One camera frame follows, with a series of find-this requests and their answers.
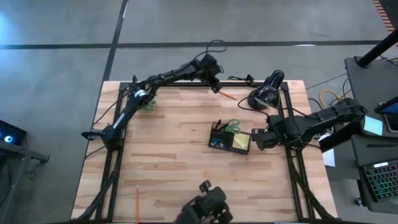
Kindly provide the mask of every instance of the wooden table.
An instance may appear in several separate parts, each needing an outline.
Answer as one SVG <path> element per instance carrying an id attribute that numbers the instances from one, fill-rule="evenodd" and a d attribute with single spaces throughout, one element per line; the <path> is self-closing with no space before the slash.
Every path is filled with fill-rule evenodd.
<path id="1" fill-rule="evenodd" d="M 294 108 L 310 114 L 303 81 L 287 82 Z M 119 82 L 104 82 L 96 118 L 116 101 L 118 89 Z M 249 87 L 222 89 L 238 99 L 251 90 Z M 274 109 L 266 112 L 277 114 Z M 112 123 L 113 114 L 114 110 L 110 110 L 95 128 L 102 129 Z M 244 156 L 209 148 L 211 123 L 220 118 L 240 119 L 245 132 L 266 126 L 263 114 L 239 109 L 236 100 L 214 94 L 209 88 L 160 88 L 155 111 L 138 112 L 128 124 L 114 222 L 135 221 L 136 184 L 140 189 L 140 222 L 172 222 L 183 205 L 200 195 L 198 186 L 204 180 L 225 191 L 233 222 L 296 221 L 285 149 L 260 151 L 252 142 L 250 153 Z M 87 153 L 102 145 L 100 140 L 90 142 Z M 98 193 L 105 157 L 104 149 L 85 161 L 72 218 L 78 217 Z M 320 150 L 306 147 L 303 158 L 312 192 L 336 217 Z M 302 192 L 300 198 L 306 211 Z M 104 216 L 107 204 L 105 200 Z"/>

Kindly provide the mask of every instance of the pen holder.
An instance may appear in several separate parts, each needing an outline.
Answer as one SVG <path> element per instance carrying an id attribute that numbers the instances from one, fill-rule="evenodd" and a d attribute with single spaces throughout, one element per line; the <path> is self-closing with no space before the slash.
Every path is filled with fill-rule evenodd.
<path id="1" fill-rule="evenodd" d="M 218 126 L 222 127 L 224 125 L 225 123 L 221 123 Z M 251 141 L 251 135 L 249 133 L 240 132 L 239 134 L 234 134 L 223 130 L 217 130 L 216 127 L 217 123 L 213 122 L 208 143 L 209 147 L 242 155 L 249 154 Z"/>

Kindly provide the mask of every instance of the blue light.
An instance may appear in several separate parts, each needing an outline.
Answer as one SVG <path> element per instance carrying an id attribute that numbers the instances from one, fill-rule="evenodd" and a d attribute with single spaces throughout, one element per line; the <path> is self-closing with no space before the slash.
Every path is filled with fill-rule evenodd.
<path id="1" fill-rule="evenodd" d="M 11 137 L 11 136 L 6 136 L 6 137 L 4 138 L 4 140 L 5 140 L 5 142 L 10 143 L 10 142 L 12 141 L 12 137 Z"/>

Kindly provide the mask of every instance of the rgb keyboard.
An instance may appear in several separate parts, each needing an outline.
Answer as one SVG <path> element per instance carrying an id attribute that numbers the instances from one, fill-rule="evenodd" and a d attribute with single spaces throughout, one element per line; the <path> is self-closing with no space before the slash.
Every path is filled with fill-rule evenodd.
<path id="1" fill-rule="evenodd" d="M 375 202 L 398 197 L 398 159 L 364 166 L 363 171 Z"/>

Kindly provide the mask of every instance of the pencil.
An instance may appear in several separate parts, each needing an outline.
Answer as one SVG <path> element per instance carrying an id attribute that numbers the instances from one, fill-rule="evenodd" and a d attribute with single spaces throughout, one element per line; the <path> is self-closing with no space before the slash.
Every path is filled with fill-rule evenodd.
<path id="1" fill-rule="evenodd" d="M 137 190 L 136 190 L 136 224 L 139 222 L 139 190 L 138 190 L 138 184 L 137 184 Z"/>
<path id="2" fill-rule="evenodd" d="M 231 96 L 231 95 L 229 95 L 229 94 L 227 94 L 227 93 L 224 93 L 223 91 L 219 91 L 219 93 L 221 93 L 222 95 L 227 96 L 227 97 L 229 97 L 229 98 L 231 98 L 231 99 L 233 99 L 233 100 L 238 100 L 238 99 L 236 99 L 235 97 L 233 97 L 233 96 Z"/>

